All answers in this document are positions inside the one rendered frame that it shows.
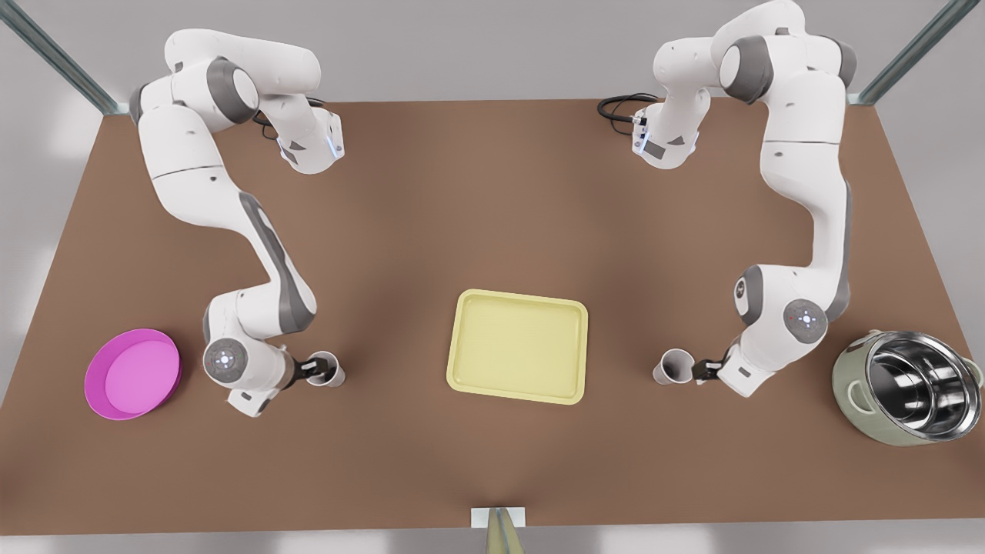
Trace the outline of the yellow tray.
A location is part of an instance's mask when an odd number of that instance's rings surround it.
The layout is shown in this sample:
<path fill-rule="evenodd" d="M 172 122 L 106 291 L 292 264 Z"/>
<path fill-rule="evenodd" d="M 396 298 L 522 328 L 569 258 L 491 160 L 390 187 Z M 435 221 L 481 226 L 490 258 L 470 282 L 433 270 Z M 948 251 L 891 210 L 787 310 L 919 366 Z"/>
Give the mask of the yellow tray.
<path fill-rule="evenodd" d="M 468 289 L 446 381 L 457 392 L 574 405 L 584 396 L 589 313 L 574 299 Z"/>

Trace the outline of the silver frame post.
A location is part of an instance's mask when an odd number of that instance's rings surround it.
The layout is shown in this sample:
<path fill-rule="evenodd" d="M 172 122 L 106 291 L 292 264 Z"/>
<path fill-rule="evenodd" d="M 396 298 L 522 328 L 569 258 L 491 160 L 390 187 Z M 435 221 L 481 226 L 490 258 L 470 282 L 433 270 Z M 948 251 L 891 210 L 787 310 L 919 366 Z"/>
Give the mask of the silver frame post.
<path fill-rule="evenodd" d="M 0 0 L 0 21 L 14 32 L 35 54 L 102 115 L 124 115 L 127 104 L 120 104 L 40 27 L 15 0 Z"/>
<path fill-rule="evenodd" d="M 524 507 L 471 508 L 472 529 L 485 529 L 485 554 L 526 554 L 517 529 L 526 526 Z"/>
<path fill-rule="evenodd" d="M 859 92 L 846 96 L 848 105 L 873 106 L 939 45 L 982 0 L 947 0 L 924 27 Z"/>

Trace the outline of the pink bowl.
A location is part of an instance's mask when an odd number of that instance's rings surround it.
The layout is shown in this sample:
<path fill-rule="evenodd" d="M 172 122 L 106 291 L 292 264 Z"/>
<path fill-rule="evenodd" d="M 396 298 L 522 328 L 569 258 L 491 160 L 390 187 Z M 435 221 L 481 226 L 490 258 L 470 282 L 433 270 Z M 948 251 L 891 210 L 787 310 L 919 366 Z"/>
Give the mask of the pink bowl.
<path fill-rule="evenodd" d="M 158 408 L 182 379 L 182 357 L 172 338 L 155 329 L 123 332 L 102 345 L 85 371 L 89 408 L 123 421 Z"/>

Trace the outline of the green steel pot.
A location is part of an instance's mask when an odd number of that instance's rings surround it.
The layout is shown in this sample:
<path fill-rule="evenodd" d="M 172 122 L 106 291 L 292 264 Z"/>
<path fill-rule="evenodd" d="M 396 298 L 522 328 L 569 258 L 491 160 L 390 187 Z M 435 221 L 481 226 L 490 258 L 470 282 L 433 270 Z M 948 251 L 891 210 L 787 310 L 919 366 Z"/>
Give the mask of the green steel pot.
<path fill-rule="evenodd" d="M 835 401 L 870 439 L 897 448 L 956 441 L 985 417 L 985 374 L 917 331 L 872 330 L 833 366 Z"/>

